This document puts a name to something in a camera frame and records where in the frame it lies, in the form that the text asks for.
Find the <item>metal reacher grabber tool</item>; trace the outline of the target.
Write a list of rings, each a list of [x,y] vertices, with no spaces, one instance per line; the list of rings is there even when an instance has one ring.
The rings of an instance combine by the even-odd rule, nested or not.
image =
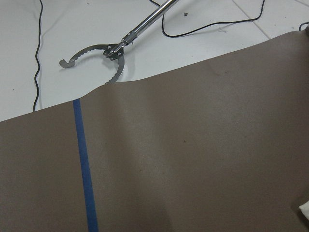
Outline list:
[[[116,73],[106,82],[106,84],[115,83],[122,74],[125,66],[124,47],[133,43],[133,41],[137,39],[138,36],[140,36],[146,29],[148,29],[156,20],[162,17],[163,14],[166,13],[177,2],[177,0],[165,1],[162,5],[158,6],[154,12],[152,12],[143,21],[141,21],[133,30],[126,34],[119,43],[96,44],[86,47],[73,55],[69,61],[65,61],[64,59],[60,60],[59,65],[65,69],[71,68],[75,66],[76,60],[85,53],[92,50],[103,50],[104,57],[111,61],[117,60],[118,62]]]

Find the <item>cream long-sleeve printed shirt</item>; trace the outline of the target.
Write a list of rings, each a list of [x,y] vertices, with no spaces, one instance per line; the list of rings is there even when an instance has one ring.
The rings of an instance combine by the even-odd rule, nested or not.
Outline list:
[[[301,211],[301,213],[304,215],[304,217],[309,220],[309,201],[307,201],[306,203],[300,205],[298,207]]]

